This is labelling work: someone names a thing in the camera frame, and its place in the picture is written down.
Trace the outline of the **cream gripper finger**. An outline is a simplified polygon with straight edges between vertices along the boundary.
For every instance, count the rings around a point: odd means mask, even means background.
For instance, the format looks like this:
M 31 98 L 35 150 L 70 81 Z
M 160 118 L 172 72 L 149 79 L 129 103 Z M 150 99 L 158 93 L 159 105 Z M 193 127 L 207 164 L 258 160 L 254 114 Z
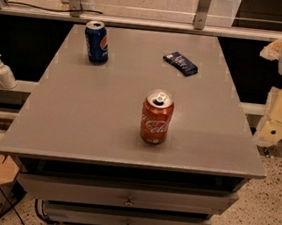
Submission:
M 279 60 L 282 48 L 282 38 L 271 42 L 267 46 L 263 47 L 260 52 L 260 56 L 269 61 Z
M 270 147 L 282 140 L 282 88 L 272 87 L 267 95 L 264 114 L 257 124 L 253 141 L 257 146 Z

